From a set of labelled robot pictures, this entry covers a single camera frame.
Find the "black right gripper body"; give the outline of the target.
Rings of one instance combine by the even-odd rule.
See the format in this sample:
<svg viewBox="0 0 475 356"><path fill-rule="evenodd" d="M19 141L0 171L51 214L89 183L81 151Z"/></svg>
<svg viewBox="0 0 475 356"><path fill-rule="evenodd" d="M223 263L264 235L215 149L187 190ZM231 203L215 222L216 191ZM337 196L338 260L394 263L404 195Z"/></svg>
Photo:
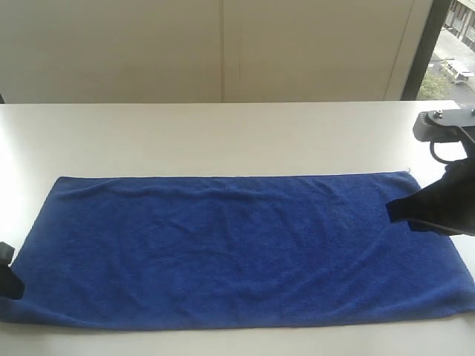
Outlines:
<svg viewBox="0 0 475 356"><path fill-rule="evenodd" d="M422 111L413 126L413 135L428 142L430 155L445 166L450 178L474 178L474 109L460 108ZM466 158L449 161L435 152L436 143L461 142Z"/></svg>

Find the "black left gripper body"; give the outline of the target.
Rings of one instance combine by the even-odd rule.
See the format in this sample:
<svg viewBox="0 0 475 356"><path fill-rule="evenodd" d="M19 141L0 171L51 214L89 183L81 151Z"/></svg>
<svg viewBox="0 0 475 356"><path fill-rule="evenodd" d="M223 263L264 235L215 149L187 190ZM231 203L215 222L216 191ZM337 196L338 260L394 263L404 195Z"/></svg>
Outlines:
<svg viewBox="0 0 475 356"><path fill-rule="evenodd" d="M6 242L0 242L0 265L9 266L15 254L15 248Z"/></svg>

